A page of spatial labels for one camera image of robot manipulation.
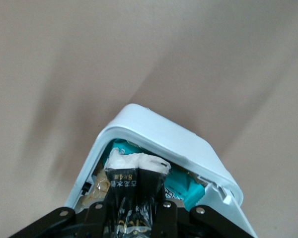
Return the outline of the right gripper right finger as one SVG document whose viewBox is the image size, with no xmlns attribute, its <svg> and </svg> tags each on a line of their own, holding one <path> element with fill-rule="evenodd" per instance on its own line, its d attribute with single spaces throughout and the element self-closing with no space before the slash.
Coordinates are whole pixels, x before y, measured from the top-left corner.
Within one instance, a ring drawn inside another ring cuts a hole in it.
<svg viewBox="0 0 298 238">
<path fill-rule="evenodd" d="M 209 206 L 198 205 L 187 211 L 173 201 L 157 206 L 152 238 L 252 238 Z"/>
</svg>

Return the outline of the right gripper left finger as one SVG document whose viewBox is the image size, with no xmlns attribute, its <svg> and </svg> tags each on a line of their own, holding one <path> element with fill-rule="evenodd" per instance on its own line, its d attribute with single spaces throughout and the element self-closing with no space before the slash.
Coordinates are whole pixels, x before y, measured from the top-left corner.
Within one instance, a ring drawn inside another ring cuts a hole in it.
<svg viewBox="0 0 298 238">
<path fill-rule="evenodd" d="M 107 205 L 95 202 L 76 213 L 60 207 L 20 231 L 12 238 L 102 238 L 107 224 Z"/>
</svg>

